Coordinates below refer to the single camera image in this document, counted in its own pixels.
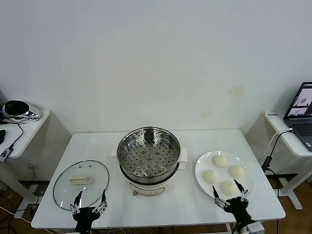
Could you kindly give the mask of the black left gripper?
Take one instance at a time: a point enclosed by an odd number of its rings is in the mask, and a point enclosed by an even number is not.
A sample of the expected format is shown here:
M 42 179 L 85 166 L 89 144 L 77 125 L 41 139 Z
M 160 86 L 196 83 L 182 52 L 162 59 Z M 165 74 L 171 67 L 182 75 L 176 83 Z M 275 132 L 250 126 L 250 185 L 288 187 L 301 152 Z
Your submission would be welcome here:
M 70 209 L 73 214 L 73 219 L 76 221 L 75 232 L 90 232 L 92 223 L 100 218 L 108 207 L 105 189 L 103 190 L 100 203 L 95 207 L 80 208 L 80 200 L 82 191 L 75 197 L 73 204 L 70 204 Z

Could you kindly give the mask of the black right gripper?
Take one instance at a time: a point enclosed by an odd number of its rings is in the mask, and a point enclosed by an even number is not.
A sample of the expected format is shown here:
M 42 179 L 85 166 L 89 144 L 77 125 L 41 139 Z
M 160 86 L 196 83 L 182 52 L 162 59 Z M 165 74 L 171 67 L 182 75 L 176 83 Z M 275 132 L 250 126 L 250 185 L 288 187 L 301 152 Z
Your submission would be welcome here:
M 247 226 L 248 224 L 254 222 L 247 212 L 247 207 L 249 205 L 249 190 L 244 189 L 244 187 L 236 179 L 234 179 L 234 182 L 240 191 L 240 195 L 225 201 L 219 197 L 213 185 L 214 203 L 218 207 L 224 208 L 225 212 L 233 214 L 238 224 L 241 226 Z

